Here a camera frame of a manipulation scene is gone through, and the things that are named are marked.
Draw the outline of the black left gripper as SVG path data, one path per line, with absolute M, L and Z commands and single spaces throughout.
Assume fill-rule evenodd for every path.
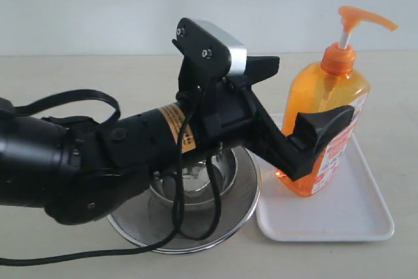
M 178 78 L 176 100 L 189 121 L 196 147 L 182 155 L 187 166 L 224 149 L 243 146 L 289 178 L 298 180 L 313 170 L 316 148 L 323 148 L 350 123 L 354 107 L 301 113 L 285 136 L 253 93 L 254 84 L 275 76 L 278 56 L 249 56 L 242 76 L 199 83 L 189 74 Z

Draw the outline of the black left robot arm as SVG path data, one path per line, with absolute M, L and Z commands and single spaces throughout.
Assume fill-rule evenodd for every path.
M 72 90 L 16 107 L 1 100 L 1 204 L 45 209 L 63 225 L 103 218 L 147 190 L 155 173 L 188 167 L 223 149 L 242 146 L 292 180 L 309 174 L 327 144 L 351 122 L 343 105 L 299 113 L 284 135 L 252 86 L 278 72 L 279 58 L 249 57 L 239 76 L 217 74 L 185 57 L 176 101 L 102 123 L 88 116 L 35 114 L 75 101 L 117 101 L 97 90 Z

